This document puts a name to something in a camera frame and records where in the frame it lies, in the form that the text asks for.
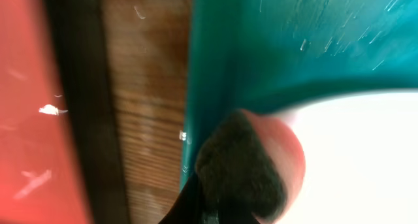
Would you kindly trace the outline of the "light blue plate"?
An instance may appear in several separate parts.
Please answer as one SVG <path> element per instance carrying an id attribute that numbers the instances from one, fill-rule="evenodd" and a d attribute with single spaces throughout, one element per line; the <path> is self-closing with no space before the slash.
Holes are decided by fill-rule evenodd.
<path id="1" fill-rule="evenodd" d="M 417 224 L 417 92 L 342 95 L 278 112 L 306 175 L 283 223 Z"/>

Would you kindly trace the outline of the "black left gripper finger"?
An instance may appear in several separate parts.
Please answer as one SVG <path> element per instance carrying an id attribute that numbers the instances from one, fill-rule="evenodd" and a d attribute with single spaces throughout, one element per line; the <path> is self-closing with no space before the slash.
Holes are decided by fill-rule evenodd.
<path id="1" fill-rule="evenodd" d="M 202 223 L 204 214 L 208 213 L 203 186 L 199 177 L 193 173 L 168 214 L 159 224 L 198 224 Z M 250 210 L 239 202 L 227 200 L 215 208 L 220 224 L 259 224 Z"/>

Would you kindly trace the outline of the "black tray with red liquid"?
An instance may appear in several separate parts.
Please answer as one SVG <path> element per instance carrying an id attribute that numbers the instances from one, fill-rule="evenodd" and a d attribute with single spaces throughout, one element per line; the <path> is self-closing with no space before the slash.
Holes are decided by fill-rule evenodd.
<path id="1" fill-rule="evenodd" d="M 1 0 L 1 222 L 129 221 L 101 0 Z"/>

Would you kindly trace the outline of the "teal plastic tray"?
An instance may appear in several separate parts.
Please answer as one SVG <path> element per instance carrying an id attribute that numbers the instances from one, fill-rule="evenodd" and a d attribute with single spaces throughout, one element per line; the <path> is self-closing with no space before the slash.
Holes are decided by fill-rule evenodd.
<path id="1" fill-rule="evenodd" d="M 417 87 L 417 0 L 194 0 L 180 182 L 236 108 Z"/>

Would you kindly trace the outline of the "green and pink sponge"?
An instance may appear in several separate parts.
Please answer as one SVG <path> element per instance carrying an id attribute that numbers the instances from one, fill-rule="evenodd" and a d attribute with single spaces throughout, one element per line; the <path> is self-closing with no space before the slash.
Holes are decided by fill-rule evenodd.
<path id="1" fill-rule="evenodd" d="M 208 223 L 276 223 L 306 173 L 300 141 L 276 116 L 239 109 L 206 139 L 195 163 Z"/>

